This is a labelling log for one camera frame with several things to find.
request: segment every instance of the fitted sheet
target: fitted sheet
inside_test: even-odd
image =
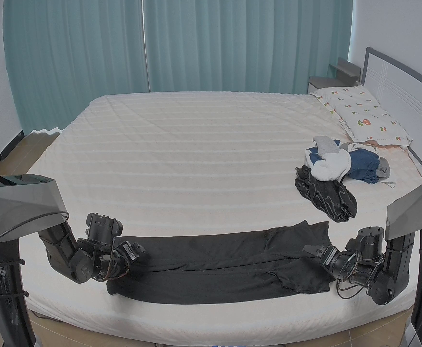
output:
[[[56,179],[76,237],[90,212],[124,225],[123,235],[222,234],[328,220],[294,186],[312,137],[347,140],[311,95],[146,93],[104,96],[47,148],[29,173]],[[422,183],[400,147],[381,147],[397,184],[346,178],[358,214],[330,220],[344,249],[360,228],[385,226],[386,207]],[[320,294],[232,304],[168,305],[111,296],[105,284],[78,285],[47,262],[37,234],[20,240],[30,309],[89,330],[169,345],[272,345],[318,338],[408,309],[415,297],[418,246],[410,282],[390,304],[360,293]]]

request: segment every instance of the crumpled black clothing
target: crumpled black clothing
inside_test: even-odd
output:
[[[295,186],[300,194],[337,223],[357,214],[357,201],[339,181],[318,181],[306,165],[296,168]]]
[[[160,304],[217,304],[328,292],[334,281],[305,245],[331,244],[328,222],[243,233],[119,237],[146,253],[110,294]]]

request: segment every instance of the black baseboard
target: black baseboard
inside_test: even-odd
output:
[[[9,144],[4,148],[4,150],[2,150],[2,152],[0,153],[0,158],[4,160],[13,150],[13,148],[15,148],[18,143],[23,140],[23,138],[24,132],[23,130],[21,130],[21,132],[17,136],[15,136],[11,142],[9,142]]]

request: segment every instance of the white headboard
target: white headboard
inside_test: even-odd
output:
[[[422,75],[367,48],[362,84],[413,137],[410,149],[422,163]]]

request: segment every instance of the white pillow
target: white pillow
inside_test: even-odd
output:
[[[412,141],[397,120],[382,109],[362,85],[325,87],[311,94],[339,118],[354,142],[409,146]]]

